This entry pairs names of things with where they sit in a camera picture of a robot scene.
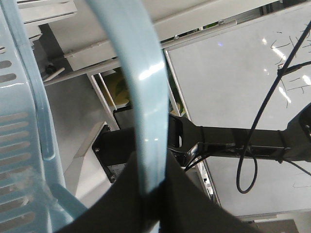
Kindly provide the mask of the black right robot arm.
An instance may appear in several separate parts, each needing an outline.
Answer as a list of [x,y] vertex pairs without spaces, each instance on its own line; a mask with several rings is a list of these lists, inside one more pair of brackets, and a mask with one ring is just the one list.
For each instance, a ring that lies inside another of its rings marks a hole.
[[[168,149],[181,167],[210,156],[239,157],[248,129],[196,126],[185,117],[169,115]],[[107,126],[95,139],[92,150],[109,181],[114,183],[136,150],[133,127],[110,131]],[[283,131],[256,129],[246,158],[283,161],[311,160],[311,106],[307,105]]]

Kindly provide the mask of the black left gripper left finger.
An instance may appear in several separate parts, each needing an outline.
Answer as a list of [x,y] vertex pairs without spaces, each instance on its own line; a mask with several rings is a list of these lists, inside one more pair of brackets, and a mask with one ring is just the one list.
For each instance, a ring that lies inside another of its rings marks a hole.
[[62,233],[156,233],[160,217],[159,188],[141,194],[137,156],[132,153],[126,167],[109,190]]

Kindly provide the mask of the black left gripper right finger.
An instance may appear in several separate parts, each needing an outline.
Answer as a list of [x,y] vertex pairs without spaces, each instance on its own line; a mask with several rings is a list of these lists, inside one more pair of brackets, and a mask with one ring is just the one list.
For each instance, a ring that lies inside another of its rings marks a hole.
[[188,178],[170,151],[161,184],[160,228],[163,233],[260,232],[213,203]]

